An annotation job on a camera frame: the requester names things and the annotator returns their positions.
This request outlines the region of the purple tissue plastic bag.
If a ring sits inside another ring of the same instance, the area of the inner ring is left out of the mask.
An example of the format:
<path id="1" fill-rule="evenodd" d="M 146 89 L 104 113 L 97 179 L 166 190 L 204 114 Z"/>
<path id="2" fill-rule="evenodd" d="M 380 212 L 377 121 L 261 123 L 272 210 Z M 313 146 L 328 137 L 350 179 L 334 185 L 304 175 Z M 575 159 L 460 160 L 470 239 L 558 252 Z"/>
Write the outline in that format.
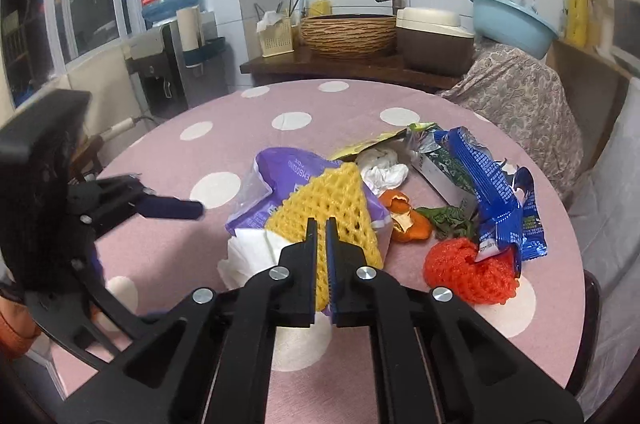
<path id="1" fill-rule="evenodd" d="M 258 152 L 242 178 L 224 227 L 231 236 L 238 228 L 264 228 L 269 216 L 293 192 L 306 186 L 312 177 L 342 165 L 342 161 L 329 161 L 311 151 L 292 147 L 272 147 Z"/>

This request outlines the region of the green leaf scrap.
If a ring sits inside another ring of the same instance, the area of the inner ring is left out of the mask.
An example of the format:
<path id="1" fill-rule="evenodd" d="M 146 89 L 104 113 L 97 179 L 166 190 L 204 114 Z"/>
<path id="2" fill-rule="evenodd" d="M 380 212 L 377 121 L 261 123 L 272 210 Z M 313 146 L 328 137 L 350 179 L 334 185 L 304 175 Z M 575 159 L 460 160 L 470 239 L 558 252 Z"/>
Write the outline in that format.
<path id="1" fill-rule="evenodd" d="M 477 240 L 477 229 L 471 218 L 467 217 L 460 207 L 418 207 L 418 213 L 424 216 L 433 226 L 436 239 L 466 238 Z"/>

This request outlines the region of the brown white rice cooker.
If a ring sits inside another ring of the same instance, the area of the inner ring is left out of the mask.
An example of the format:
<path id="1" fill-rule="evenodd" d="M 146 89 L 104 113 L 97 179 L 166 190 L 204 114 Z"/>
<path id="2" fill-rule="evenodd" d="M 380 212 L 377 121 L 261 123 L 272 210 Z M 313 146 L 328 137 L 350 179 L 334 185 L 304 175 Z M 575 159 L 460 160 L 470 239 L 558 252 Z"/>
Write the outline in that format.
<path id="1" fill-rule="evenodd" d="M 397 51 L 416 71 L 460 78 L 472 66 L 474 33 L 448 10 L 405 7 L 396 14 Z"/>

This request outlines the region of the blue snack wrapper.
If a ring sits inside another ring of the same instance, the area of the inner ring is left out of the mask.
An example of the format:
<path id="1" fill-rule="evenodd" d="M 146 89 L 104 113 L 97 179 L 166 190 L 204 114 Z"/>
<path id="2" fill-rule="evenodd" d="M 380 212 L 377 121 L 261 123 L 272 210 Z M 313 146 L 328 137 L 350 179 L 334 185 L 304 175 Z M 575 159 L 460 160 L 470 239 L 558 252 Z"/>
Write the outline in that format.
<path id="1" fill-rule="evenodd" d="M 480 249 L 476 259 L 506 255 L 516 277 L 523 263 L 547 254 L 532 173 L 521 166 L 508 175 L 465 127 L 437 131 L 434 138 L 471 178 L 477 201 Z"/>

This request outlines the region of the wooden side shelf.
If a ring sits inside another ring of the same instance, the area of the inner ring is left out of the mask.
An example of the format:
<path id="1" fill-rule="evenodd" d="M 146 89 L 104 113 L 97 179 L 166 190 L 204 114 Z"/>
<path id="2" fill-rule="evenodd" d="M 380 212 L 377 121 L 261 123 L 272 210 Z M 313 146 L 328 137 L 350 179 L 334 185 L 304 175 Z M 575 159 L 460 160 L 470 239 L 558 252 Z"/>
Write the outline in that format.
<path id="1" fill-rule="evenodd" d="M 597 54 L 555 40 L 547 65 L 559 74 L 565 97 L 582 133 L 584 158 L 579 172 L 590 170 L 608 144 L 627 96 L 631 74 Z"/>

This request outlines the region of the wooden counter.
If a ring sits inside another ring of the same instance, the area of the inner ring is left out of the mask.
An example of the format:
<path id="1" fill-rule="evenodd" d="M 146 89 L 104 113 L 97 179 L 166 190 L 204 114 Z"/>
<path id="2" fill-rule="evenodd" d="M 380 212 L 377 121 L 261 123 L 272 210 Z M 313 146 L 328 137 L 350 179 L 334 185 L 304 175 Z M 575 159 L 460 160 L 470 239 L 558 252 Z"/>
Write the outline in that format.
<path id="1" fill-rule="evenodd" d="M 271 57 L 257 57 L 240 66 L 256 85 L 304 79 L 361 80 L 415 88 L 434 93 L 450 90 L 460 78 L 411 70 L 399 54 L 369 59 L 329 58 L 314 54 L 308 47 Z"/>

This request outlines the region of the water dispenser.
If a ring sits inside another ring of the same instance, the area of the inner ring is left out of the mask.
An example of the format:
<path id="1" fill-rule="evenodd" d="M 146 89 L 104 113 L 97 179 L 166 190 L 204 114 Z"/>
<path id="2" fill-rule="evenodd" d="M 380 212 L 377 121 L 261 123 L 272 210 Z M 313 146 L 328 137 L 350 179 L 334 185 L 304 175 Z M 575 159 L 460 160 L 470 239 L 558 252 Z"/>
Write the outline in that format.
<path id="1" fill-rule="evenodd" d="M 168 120 L 228 93 L 226 39 L 217 33 L 215 19 L 202 13 L 201 28 L 202 46 L 190 52 L 182 49 L 177 15 L 127 42 L 125 62 L 138 77 L 152 117 Z"/>

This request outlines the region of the white sheet cover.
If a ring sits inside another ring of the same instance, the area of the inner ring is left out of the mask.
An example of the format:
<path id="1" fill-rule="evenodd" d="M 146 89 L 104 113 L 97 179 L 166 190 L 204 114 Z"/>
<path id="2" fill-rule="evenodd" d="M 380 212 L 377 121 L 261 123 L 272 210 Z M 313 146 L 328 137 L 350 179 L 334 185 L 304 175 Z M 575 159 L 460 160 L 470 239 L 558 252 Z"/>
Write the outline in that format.
<path id="1" fill-rule="evenodd" d="M 613 394 L 639 350 L 639 80 L 570 206 L 582 265 L 600 285 L 596 348 L 578 402 L 587 418 Z"/>

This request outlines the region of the yellow foam fruit net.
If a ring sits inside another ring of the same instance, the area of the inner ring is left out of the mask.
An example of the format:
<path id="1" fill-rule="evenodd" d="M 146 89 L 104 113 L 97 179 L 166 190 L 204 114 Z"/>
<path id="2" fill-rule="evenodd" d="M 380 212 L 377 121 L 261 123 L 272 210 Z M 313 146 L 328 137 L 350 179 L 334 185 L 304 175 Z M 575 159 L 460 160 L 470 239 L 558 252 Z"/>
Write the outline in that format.
<path id="1" fill-rule="evenodd" d="M 378 197 L 363 183 L 352 162 L 328 167 L 321 175 L 295 190 L 266 222 L 266 229 L 291 243 L 303 241 L 307 223 L 318 229 L 316 309 L 329 305 L 329 273 L 326 259 L 326 222 L 333 218 L 341 240 L 362 248 L 367 264 L 384 266 L 390 215 Z"/>

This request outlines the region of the paper towel roll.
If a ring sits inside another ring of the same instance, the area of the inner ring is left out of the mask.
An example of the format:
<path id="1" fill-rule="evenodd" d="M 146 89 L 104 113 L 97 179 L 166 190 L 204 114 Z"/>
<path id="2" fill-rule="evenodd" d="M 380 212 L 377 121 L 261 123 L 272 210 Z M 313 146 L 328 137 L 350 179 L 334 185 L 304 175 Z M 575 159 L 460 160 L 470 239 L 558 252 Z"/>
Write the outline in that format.
<path id="1" fill-rule="evenodd" d="M 183 51 L 195 51 L 202 46 L 201 13 L 197 6 L 185 7 L 177 12 L 178 31 Z"/>

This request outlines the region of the light blue plastic basin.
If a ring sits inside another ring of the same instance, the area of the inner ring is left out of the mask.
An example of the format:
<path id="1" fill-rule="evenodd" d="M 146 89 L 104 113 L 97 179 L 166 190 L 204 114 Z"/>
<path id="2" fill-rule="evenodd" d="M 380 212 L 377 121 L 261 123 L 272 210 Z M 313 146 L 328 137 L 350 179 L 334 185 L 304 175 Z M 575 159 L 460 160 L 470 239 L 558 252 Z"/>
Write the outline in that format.
<path id="1" fill-rule="evenodd" d="M 510 0 L 470 0 L 476 34 L 518 47 L 537 59 L 547 55 L 558 33 L 530 8 Z"/>

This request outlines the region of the yellow snack packet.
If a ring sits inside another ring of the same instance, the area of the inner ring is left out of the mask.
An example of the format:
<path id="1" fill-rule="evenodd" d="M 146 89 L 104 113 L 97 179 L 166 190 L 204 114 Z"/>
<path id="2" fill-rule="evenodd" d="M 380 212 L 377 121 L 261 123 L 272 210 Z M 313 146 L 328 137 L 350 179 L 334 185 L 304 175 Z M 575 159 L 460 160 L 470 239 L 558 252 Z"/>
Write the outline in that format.
<path id="1" fill-rule="evenodd" d="M 387 144 L 390 141 L 405 140 L 411 133 L 420 133 L 425 132 L 427 129 L 438 128 L 439 125 L 436 122 L 411 123 L 405 126 L 403 129 L 398 129 L 397 131 L 392 132 L 385 132 L 368 140 L 360 141 L 360 143 L 353 144 L 343 149 L 334 151 L 332 155 L 329 156 L 329 160 L 344 162 L 355 161 L 360 153 L 363 153 L 363 151 L 369 150 L 378 145 Z"/>

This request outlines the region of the small white crumpled tissue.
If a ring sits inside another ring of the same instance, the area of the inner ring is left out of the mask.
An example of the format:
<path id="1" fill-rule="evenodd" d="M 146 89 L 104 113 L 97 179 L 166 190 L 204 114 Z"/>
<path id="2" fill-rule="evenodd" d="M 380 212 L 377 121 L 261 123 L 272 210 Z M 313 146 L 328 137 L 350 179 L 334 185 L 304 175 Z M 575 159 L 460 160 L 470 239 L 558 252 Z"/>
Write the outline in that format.
<path id="1" fill-rule="evenodd" d="M 409 168 L 398 161 L 397 152 L 386 147 L 374 147 L 360 152 L 356 158 L 363 183 L 379 197 L 387 190 L 405 183 Z"/>

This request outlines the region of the beige tissue holder basket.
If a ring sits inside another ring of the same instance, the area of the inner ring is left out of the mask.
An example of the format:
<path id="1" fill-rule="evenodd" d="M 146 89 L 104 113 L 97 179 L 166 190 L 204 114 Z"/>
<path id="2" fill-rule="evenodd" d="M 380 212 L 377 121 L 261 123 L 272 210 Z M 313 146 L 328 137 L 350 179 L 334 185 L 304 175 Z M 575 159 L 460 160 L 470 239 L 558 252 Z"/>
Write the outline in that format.
<path id="1" fill-rule="evenodd" d="M 267 10 L 256 25 L 256 36 L 265 58 L 294 52 L 292 25 L 288 15 Z"/>

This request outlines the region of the white tissue paper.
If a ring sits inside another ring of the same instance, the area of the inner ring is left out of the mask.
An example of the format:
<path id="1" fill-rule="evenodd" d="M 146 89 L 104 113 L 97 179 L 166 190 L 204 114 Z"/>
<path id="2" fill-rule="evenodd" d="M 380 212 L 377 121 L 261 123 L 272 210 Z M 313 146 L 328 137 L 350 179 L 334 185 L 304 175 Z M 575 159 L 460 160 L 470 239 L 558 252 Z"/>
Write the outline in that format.
<path id="1" fill-rule="evenodd" d="M 218 263 L 218 273 L 228 290 L 279 264 L 281 251 L 292 242 L 266 229 L 242 228 L 228 240 L 227 257 Z"/>

